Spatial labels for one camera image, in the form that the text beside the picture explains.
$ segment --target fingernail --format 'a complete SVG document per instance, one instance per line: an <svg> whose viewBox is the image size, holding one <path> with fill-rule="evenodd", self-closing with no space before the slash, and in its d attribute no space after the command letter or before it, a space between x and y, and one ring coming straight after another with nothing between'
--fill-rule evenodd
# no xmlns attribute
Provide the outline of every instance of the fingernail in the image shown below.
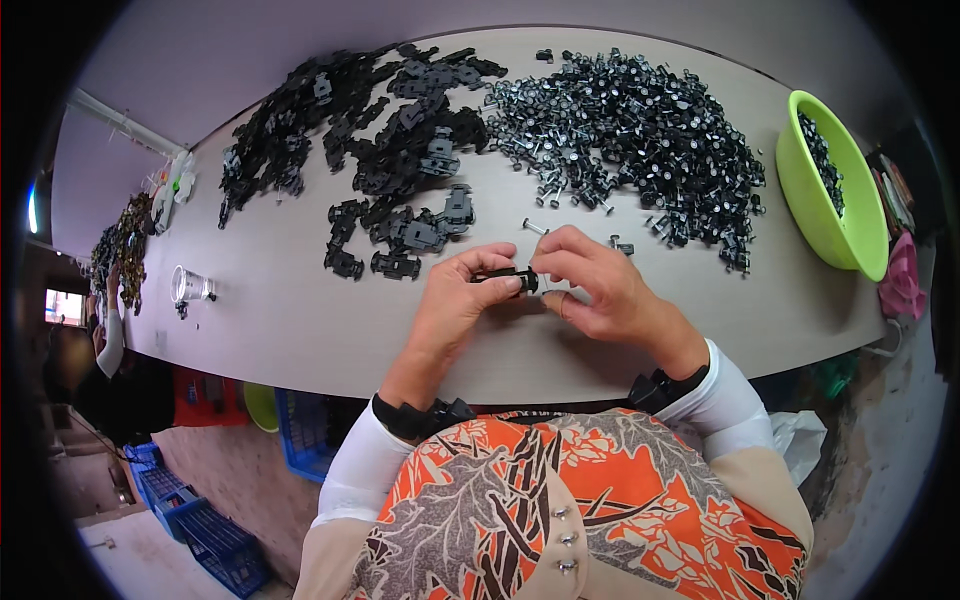
<svg viewBox="0 0 960 600"><path fill-rule="evenodd" d="M519 292L520 288L523 287L523 282L520 281L519 277L507 277L505 284L508 292Z"/></svg>

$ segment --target white pipe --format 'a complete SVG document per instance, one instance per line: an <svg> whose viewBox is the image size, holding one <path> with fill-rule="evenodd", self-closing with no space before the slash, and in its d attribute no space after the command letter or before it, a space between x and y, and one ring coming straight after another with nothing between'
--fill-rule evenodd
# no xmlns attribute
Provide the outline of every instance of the white pipe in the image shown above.
<svg viewBox="0 0 960 600"><path fill-rule="evenodd" d="M159 133L152 132L146 127L140 125L126 114L108 107L78 87L73 90L72 94L70 94L70 99L67 100L67 105L79 108L86 114L103 121L107 125L110 125L115 130L124 134L133 141L139 142L150 150L167 156L168 158L174 158L180 153L180 151L186 150L186 148L175 144Z"/></svg>

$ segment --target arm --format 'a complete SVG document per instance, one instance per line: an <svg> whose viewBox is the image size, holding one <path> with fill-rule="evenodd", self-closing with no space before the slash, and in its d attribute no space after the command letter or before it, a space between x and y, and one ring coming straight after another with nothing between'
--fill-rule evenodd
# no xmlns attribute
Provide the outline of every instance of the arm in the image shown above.
<svg viewBox="0 0 960 600"><path fill-rule="evenodd" d="M113 377L123 362L123 322L117 310L120 274L116 265L107 277L107 345L97 355L97 365L107 377Z"/></svg>
<svg viewBox="0 0 960 600"><path fill-rule="evenodd" d="M587 336L644 348L672 379L686 379L709 365L693 392L655 415L693 425L704 438L708 461L745 447L773 447L770 419L740 369L676 306L658 298L623 252L565 226L541 238L530 265L590 294L590 304L562 291L543 296L548 308Z"/></svg>
<svg viewBox="0 0 960 600"><path fill-rule="evenodd" d="M485 308L520 289L518 277L470 283L481 271L513 267L513 244L490 244L448 258L430 270L420 308L403 351L380 386L384 402L426 410ZM403 461L416 441L391 434L373 414L372 404L350 428L320 490L311 527L351 517L376 520Z"/></svg>

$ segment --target plastic bag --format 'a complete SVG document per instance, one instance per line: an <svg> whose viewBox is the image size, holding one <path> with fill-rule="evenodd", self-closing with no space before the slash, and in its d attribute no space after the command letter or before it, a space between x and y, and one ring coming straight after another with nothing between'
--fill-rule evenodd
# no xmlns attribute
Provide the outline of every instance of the plastic bag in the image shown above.
<svg viewBox="0 0 960 600"><path fill-rule="evenodd" d="M827 428L813 411L773 413L774 449L790 470L793 485L799 487L820 462L820 446Z"/></svg>

